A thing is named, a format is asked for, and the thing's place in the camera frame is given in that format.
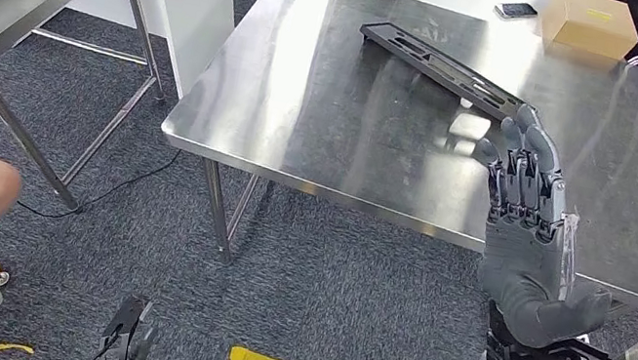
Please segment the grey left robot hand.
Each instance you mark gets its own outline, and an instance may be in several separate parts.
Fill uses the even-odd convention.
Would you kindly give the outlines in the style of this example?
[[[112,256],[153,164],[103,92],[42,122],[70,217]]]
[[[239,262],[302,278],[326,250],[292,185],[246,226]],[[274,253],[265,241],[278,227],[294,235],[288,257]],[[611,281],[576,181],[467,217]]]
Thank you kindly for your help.
[[[152,326],[147,328],[142,336],[139,337],[139,341],[136,343],[133,351],[129,353],[128,360],[147,360],[156,332]]]

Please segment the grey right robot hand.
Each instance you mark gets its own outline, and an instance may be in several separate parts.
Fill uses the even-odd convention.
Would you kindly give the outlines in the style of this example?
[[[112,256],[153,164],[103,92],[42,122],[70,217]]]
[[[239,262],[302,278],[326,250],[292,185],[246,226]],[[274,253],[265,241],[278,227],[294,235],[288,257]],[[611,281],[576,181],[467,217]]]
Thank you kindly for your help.
[[[487,167],[481,283],[511,335],[528,347],[596,331],[612,296],[591,282],[575,281],[578,215],[567,207],[558,152],[538,111],[523,104],[501,121],[503,153],[482,139],[473,152]]]

